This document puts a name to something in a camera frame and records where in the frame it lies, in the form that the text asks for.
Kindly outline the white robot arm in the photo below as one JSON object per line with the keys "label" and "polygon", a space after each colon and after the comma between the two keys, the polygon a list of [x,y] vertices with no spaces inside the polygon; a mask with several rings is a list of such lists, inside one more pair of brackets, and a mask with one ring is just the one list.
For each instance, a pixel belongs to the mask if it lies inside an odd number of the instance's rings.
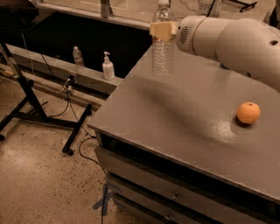
{"label": "white robot arm", "polygon": [[262,21],[190,16],[178,23],[153,22],[150,35],[280,91],[280,32]]}

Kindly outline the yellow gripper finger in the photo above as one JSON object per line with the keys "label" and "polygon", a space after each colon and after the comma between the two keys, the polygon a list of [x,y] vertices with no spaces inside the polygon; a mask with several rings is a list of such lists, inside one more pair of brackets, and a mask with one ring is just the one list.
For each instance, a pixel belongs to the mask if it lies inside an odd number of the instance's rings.
{"label": "yellow gripper finger", "polygon": [[163,40],[164,42],[170,42],[175,38],[177,34],[176,22],[153,22],[150,24],[150,35],[153,38]]}

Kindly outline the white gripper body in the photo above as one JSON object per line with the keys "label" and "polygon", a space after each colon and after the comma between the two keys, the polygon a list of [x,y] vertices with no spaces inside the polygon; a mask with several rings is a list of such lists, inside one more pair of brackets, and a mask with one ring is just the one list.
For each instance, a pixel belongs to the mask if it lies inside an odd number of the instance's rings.
{"label": "white gripper body", "polygon": [[206,19],[205,16],[190,16],[183,18],[178,23],[176,34],[176,46],[185,53],[202,56],[202,45],[195,46],[195,37],[201,23]]}

